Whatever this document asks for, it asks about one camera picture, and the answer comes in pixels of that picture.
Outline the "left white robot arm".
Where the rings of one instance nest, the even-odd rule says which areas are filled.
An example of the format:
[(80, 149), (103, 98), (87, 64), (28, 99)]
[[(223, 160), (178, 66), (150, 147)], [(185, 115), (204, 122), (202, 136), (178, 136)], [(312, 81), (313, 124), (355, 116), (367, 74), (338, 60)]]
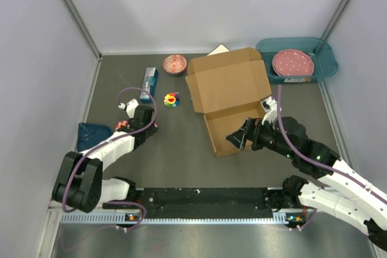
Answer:
[(62, 161), (51, 198), (62, 203), (65, 212), (93, 211), (97, 206), (118, 202), (132, 207), (137, 200), (135, 183), (124, 178), (103, 179), (103, 171), (122, 156), (133, 152), (158, 131), (155, 110), (136, 101), (121, 104), (129, 120), (94, 147), (81, 152), (68, 152)]

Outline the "brown cardboard box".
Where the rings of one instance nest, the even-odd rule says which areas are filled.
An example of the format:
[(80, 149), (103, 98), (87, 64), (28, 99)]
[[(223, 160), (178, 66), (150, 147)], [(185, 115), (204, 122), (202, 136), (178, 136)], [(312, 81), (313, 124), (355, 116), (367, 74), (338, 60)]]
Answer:
[(247, 47), (191, 59), (185, 79), (193, 108), (204, 117), (215, 156), (237, 153), (226, 137), (246, 118), (262, 119), (261, 100), (272, 94), (259, 51)]

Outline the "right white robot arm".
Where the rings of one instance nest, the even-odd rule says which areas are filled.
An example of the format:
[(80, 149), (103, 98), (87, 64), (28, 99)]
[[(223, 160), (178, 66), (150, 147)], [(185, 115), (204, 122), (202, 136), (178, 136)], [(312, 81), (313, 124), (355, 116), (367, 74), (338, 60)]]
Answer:
[(386, 250), (386, 193), (361, 177), (328, 146), (308, 138), (293, 117), (276, 122), (247, 118), (227, 141), (239, 150), (267, 148), (291, 160), (293, 167), (335, 189), (330, 193), (299, 176), (287, 178), (282, 200), (289, 207), (306, 206), (328, 213), (357, 228), (377, 247)]

